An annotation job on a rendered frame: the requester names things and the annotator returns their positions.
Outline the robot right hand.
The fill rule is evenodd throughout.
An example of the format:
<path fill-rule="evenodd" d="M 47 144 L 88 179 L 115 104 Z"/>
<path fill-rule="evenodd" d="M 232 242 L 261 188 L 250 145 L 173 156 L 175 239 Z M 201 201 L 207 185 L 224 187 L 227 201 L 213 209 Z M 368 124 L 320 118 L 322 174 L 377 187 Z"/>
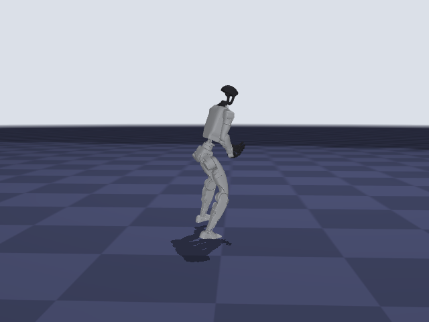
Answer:
<path fill-rule="evenodd" d="M 239 155 L 240 155 L 241 153 L 235 153 L 235 152 L 233 152 L 233 155 L 234 155 L 234 157 L 231 157 L 231 158 L 236 158 L 236 157 L 238 157 Z M 228 154 L 227 154 L 228 155 Z"/>

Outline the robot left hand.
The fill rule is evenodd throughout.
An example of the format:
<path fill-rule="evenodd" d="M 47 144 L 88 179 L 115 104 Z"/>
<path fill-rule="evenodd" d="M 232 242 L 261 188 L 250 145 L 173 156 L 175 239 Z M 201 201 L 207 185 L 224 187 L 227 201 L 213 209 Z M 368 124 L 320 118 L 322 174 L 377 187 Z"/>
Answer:
<path fill-rule="evenodd" d="M 241 153 L 241 151 L 243 151 L 243 149 L 245 148 L 245 144 L 243 144 L 242 146 L 241 144 L 243 144 L 243 142 L 241 142 L 239 145 L 231 144 L 233 147 L 233 151 L 235 151 L 236 153 Z"/>

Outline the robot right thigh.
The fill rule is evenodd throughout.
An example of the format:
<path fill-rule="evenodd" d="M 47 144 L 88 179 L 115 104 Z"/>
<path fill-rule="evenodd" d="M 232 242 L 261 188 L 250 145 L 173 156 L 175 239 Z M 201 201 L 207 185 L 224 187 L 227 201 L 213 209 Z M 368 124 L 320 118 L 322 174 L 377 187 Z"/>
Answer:
<path fill-rule="evenodd" d="M 218 202 L 219 196 L 222 193 L 227 194 L 227 196 L 229 195 L 229 188 L 225 171 L 223 170 L 223 167 L 221 166 L 220 162 L 214 156 L 210 157 L 208 155 L 205 155 L 202 157 L 202 161 L 204 167 L 207 170 L 212 170 L 212 177 L 219 188 L 219 192 L 215 195 L 215 200 Z"/>

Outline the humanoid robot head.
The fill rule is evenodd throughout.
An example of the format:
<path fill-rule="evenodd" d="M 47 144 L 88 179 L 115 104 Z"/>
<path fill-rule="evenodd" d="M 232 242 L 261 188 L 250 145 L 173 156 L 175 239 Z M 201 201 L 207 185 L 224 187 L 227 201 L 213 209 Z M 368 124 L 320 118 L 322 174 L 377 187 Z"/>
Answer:
<path fill-rule="evenodd" d="M 238 95 L 237 90 L 236 90 L 234 87 L 230 86 L 230 85 L 226 85 L 226 86 L 224 86 L 224 87 L 221 89 L 221 91 L 222 91 L 222 92 L 224 92 L 224 93 L 225 93 L 225 95 L 227 96 L 227 101 L 223 101 L 223 100 L 222 100 L 222 101 L 218 104 L 218 106 L 223 106 L 223 107 L 225 107 L 225 105 L 231 105 L 231 104 L 233 103 L 233 101 L 234 101 L 235 96 L 236 96 L 236 95 Z M 231 99 L 231 101 L 229 102 L 229 98 L 230 98 L 230 96 L 232 96 L 232 99 Z"/>

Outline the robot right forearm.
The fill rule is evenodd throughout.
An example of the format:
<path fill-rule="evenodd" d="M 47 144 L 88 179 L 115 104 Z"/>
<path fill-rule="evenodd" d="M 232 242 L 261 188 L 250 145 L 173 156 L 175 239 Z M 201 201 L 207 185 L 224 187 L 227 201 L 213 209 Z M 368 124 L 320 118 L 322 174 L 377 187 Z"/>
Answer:
<path fill-rule="evenodd" d="M 231 145 L 230 136 L 225 136 L 225 142 L 223 142 L 223 146 L 225 147 L 226 153 L 228 154 L 228 157 L 234 157 L 233 155 L 233 147 Z"/>

